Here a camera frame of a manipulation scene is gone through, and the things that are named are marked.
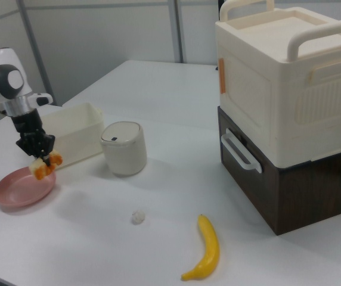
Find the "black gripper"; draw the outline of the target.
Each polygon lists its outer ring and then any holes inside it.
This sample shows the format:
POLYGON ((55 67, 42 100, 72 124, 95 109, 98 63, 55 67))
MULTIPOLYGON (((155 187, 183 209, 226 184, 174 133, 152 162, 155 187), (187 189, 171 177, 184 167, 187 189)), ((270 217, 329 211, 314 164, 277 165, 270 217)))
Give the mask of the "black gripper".
POLYGON ((21 116, 11 118, 20 139, 16 144, 28 155, 37 157, 36 161, 44 161, 47 171, 53 171, 57 165, 49 153, 54 148, 55 136, 47 134, 43 129, 41 117, 37 109, 21 116))

